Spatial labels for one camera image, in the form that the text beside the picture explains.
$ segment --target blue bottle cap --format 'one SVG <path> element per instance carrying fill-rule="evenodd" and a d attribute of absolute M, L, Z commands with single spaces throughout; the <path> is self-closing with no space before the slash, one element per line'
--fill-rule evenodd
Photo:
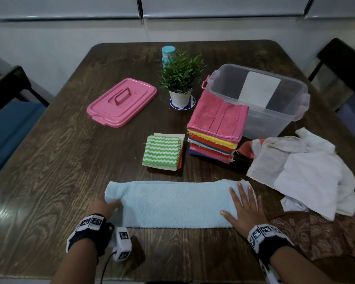
<path fill-rule="evenodd" d="M 165 55 L 170 55 L 175 52 L 175 47 L 174 46 L 164 46 L 162 47 L 162 54 Z"/>

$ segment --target blue bottle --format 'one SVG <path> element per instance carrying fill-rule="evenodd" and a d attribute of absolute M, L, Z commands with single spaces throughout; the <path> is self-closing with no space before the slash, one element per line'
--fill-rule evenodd
<path fill-rule="evenodd" d="M 164 46 L 162 47 L 162 64 L 163 64 L 163 68 L 165 66 L 166 63 L 168 63 L 168 56 L 173 57 L 173 55 L 175 54 L 175 47 L 174 46 Z"/>

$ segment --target clear plastic container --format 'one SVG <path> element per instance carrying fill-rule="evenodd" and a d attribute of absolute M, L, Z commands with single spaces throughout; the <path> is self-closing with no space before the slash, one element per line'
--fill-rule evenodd
<path fill-rule="evenodd" d="M 238 100 L 250 71 L 281 80 L 265 108 Z M 303 82 L 245 66 L 221 66 L 208 76 L 202 88 L 229 103 L 250 107 L 243 130 L 243 136 L 250 139 L 277 137 L 291 121 L 301 119 L 309 108 L 310 95 Z"/>

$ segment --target white flower pot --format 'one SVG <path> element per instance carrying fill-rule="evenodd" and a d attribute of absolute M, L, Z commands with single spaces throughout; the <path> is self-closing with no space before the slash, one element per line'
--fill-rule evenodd
<path fill-rule="evenodd" d="M 169 92 L 172 100 L 172 105 L 178 108 L 183 108 L 188 105 L 189 97 L 191 96 L 192 90 L 189 90 L 186 93 L 174 93 L 170 90 Z"/>

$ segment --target forearm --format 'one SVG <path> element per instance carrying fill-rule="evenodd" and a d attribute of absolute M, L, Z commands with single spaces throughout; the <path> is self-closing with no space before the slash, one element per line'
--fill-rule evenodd
<path fill-rule="evenodd" d="M 74 243 L 50 284 L 94 284 L 97 264 L 95 243 L 84 238 Z"/>
<path fill-rule="evenodd" d="M 270 263 L 284 284 L 334 283 L 309 260 L 288 246 L 279 248 L 271 256 Z"/>

